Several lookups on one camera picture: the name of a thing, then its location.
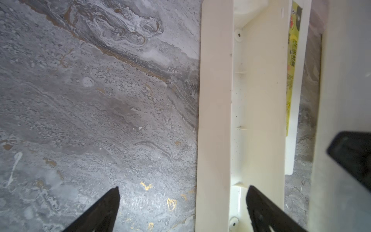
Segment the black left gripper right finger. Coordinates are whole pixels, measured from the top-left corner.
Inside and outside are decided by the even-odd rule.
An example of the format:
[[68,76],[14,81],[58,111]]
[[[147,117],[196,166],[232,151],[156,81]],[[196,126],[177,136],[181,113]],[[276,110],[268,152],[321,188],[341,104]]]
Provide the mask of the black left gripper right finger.
[[254,232],[306,231],[255,186],[249,187],[245,199]]

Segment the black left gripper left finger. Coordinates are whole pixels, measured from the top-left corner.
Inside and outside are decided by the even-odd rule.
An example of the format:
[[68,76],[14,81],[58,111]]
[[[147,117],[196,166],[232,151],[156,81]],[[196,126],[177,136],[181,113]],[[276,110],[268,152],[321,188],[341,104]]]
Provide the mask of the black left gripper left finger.
[[112,232],[120,204],[119,187],[107,191],[79,218],[64,229],[65,232]]

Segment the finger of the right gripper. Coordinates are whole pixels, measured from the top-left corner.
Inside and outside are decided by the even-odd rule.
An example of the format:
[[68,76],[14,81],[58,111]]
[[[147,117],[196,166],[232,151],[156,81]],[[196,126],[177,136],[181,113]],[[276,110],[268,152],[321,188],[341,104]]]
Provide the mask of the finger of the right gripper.
[[327,154],[367,190],[371,190],[371,134],[341,131],[331,141]]

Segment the plastic wrap roll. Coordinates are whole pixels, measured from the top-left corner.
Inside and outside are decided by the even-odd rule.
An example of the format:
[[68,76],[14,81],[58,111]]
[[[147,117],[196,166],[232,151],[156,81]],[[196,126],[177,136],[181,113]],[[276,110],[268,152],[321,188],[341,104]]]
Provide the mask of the plastic wrap roll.
[[323,35],[310,232],[368,232],[371,192],[328,154],[341,131],[371,132],[371,3],[330,1]]

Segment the cream dispenser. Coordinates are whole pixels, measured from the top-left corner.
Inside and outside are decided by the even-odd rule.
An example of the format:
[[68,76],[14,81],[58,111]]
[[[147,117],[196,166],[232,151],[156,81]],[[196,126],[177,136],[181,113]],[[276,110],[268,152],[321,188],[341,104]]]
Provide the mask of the cream dispenser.
[[311,1],[204,1],[197,232],[251,232],[257,187],[284,208]]

